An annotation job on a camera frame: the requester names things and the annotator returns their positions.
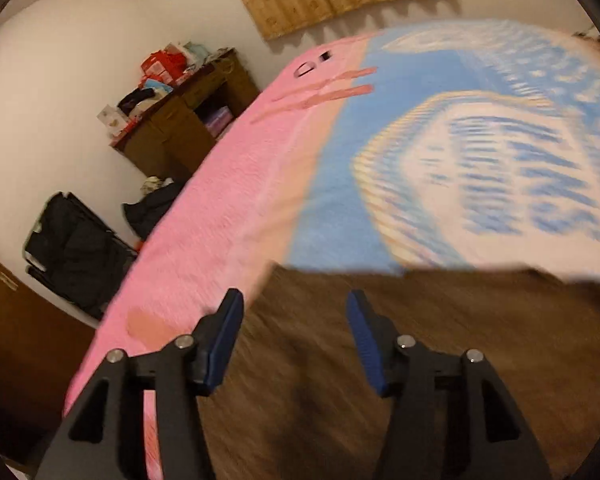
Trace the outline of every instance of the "colorful bed sheet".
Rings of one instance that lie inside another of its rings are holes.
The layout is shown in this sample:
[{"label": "colorful bed sheet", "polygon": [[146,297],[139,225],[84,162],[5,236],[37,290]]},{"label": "colorful bed sheet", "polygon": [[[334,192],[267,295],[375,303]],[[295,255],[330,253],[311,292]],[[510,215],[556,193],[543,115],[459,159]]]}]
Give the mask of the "colorful bed sheet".
[{"label": "colorful bed sheet", "polygon": [[[295,78],[307,61],[316,70]],[[109,349],[161,348],[230,286],[252,298],[272,261],[377,272],[523,264],[600,278],[600,54],[495,20],[393,28],[305,53],[158,225],[68,406]]]}]

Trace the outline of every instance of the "desk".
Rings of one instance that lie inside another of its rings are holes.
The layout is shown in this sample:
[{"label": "desk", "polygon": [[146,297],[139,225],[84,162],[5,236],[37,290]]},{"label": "desk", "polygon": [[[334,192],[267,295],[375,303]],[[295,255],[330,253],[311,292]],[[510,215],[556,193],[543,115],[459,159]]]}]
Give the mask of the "desk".
[{"label": "desk", "polygon": [[235,50],[229,49],[149,108],[110,145],[146,176],[186,180],[216,144],[196,109],[213,98],[237,118],[259,93]]}]

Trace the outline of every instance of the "brown door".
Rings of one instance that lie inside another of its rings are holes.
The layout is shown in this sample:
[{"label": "brown door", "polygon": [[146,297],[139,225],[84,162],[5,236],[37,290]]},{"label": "brown door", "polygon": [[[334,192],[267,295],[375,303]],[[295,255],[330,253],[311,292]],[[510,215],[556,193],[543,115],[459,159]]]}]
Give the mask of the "brown door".
[{"label": "brown door", "polygon": [[0,452],[8,458],[23,463],[35,440],[58,426],[93,334],[0,264]]}]

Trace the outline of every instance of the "black cloth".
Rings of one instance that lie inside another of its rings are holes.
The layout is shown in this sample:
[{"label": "black cloth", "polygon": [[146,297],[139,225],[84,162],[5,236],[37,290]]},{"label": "black cloth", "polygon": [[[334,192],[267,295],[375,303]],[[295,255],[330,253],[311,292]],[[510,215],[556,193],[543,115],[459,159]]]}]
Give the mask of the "black cloth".
[{"label": "black cloth", "polygon": [[53,292],[99,319],[135,253],[77,198],[62,193],[47,203],[40,225],[25,251],[45,269],[30,274],[40,275]]},{"label": "black cloth", "polygon": [[138,106],[138,103],[141,103],[145,99],[151,99],[152,97],[155,97],[155,90],[153,88],[136,88],[131,94],[126,95],[122,101],[118,103],[118,108],[123,114],[128,116],[131,111]]},{"label": "black cloth", "polygon": [[173,182],[149,193],[136,204],[122,205],[126,221],[142,240],[149,237],[183,188],[184,184]]}]

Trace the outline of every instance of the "silver screw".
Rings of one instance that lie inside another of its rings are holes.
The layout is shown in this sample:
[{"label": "silver screw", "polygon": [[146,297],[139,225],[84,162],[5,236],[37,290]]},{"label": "silver screw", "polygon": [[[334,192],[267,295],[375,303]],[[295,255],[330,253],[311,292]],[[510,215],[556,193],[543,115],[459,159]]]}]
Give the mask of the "silver screw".
[{"label": "silver screw", "polygon": [[110,363],[117,363],[122,361],[122,358],[125,356],[125,351],[120,348],[115,348],[113,350],[109,350],[107,352],[107,361]]},{"label": "silver screw", "polygon": [[484,354],[475,348],[466,351],[466,358],[472,363],[479,363],[484,359]]},{"label": "silver screw", "polygon": [[176,338],[175,343],[178,348],[189,348],[193,345],[193,336],[191,334],[183,334]]},{"label": "silver screw", "polygon": [[400,348],[411,348],[412,346],[416,346],[416,340],[410,335],[398,336],[398,339],[396,339],[395,342],[398,343]]}]

